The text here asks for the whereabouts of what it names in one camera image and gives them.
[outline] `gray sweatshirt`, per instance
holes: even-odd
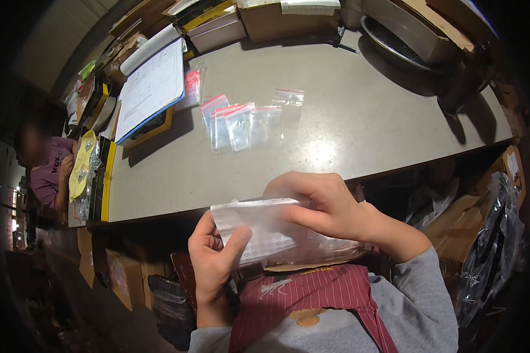
[[[378,313],[399,352],[457,352],[456,316],[432,247],[397,265],[394,285],[373,273],[369,282]],[[312,327],[299,327],[287,318],[246,352],[379,352],[353,314],[329,309],[318,317],[320,322]],[[231,330],[193,331],[189,352],[228,352]]]

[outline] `maroon striped apron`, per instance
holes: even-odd
[[[288,276],[261,276],[245,285],[240,301],[230,352],[243,351],[292,312],[317,308],[355,311],[381,352],[398,352],[377,314],[364,266],[334,265]]]

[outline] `person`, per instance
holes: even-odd
[[[337,174],[289,172],[264,198],[308,195],[315,209],[280,205],[286,222],[374,244],[397,263],[392,284],[359,265],[333,265],[244,284],[234,318],[222,286],[252,237],[241,227],[223,246],[207,211],[188,242],[196,282],[191,352],[456,352],[452,301],[428,238],[357,202]]]
[[[28,120],[16,131],[14,149],[21,163],[30,169],[30,185],[37,200],[59,214],[66,212],[77,142],[51,137],[36,121]]]

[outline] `purple shirt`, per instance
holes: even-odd
[[[57,209],[61,162],[66,156],[73,154],[72,150],[73,140],[52,137],[49,159],[41,167],[30,172],[33,193],[44,206]]]

